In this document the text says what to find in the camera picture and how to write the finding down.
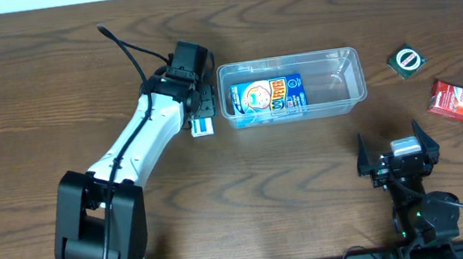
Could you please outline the blue cooling patch box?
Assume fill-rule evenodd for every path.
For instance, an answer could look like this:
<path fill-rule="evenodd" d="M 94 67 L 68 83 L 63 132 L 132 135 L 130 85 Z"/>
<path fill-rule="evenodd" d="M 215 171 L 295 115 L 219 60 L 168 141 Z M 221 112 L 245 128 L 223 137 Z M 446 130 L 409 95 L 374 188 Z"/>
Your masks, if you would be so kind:
<path fill-rule="evenodd" d="M 236 83 L 230 94 L 236 117 L 252 123 L 305 111 L 308 104 L 300 74 Z"/>

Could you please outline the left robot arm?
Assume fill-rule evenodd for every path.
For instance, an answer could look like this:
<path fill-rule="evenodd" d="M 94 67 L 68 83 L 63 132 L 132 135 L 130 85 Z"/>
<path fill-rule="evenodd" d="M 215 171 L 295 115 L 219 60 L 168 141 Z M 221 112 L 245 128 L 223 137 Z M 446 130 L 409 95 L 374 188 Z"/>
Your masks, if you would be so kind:
<path fill-rule="evenodd" d="M 57 187 L 55 259 L 146 259 L 144 188 L 162 151 L 188 121 L 215 115 L 213 53 L 178 42 L 142 82 L 133 117 L 107 153 Z"/>

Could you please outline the white Panadol box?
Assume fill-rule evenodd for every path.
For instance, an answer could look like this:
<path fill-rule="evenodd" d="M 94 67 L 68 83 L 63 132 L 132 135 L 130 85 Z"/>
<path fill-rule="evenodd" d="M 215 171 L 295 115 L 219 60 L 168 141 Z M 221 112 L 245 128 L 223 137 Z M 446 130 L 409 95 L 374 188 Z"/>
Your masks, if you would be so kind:
<path fill-rule="evenodd" d="M 192 137 L 203 137 L 214 134 L 212 118 L 194 119 L 191 122 Z"/>

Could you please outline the red small box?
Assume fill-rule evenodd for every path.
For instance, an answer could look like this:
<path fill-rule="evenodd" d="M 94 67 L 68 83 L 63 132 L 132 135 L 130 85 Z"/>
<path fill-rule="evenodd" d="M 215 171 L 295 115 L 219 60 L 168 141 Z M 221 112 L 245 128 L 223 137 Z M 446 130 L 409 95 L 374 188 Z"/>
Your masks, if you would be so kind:
<path fill-rule="evenodd" d="M 463 122 L 463 87 L 435 81 L 427 111 Z"/>

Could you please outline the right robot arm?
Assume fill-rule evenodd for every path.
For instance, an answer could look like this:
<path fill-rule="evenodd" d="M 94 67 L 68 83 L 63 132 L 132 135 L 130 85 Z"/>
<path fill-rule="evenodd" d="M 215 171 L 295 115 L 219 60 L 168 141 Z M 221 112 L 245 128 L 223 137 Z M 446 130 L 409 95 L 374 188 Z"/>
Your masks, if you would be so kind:
<path fill-rule="evenodd" d="M 428 193 L 423 179 L 439 162 L 440 146 L 415 122 L 412 137 L 392 142 L 376 159 L 358 136 L 357 172 L 375 188 L 390 192 L 394 227 L 403 242 L 387 259 L 458 259 L 452 244 L 459 236 L 458 198 L 442 191 Z"/>

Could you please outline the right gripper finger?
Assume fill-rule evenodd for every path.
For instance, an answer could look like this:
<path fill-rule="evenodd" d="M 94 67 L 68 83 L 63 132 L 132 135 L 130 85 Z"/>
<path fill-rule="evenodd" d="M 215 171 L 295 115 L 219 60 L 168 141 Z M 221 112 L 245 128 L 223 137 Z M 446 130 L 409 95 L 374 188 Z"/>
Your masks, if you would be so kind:
<path fill-rule="evenodd" d="M 365 150 L 365 143 L 361 134 L 358 134 L 358 159 L 357 159 L 357 172 L 360 175 L 370 174 L 371 164 L 368 157 L 367 150 Z"/>
<path fill-rule="evenodd" d="M 423 129 L 414 119 L 411 120 L 411 125 L 413 128 L 413 133 L 419 140 L 419 144 L 422 147 L 422 151 L 429 157 L 431 162 L 438 162 L 440 156 L 440 146 L 426 132 L 423 131 Z"/>

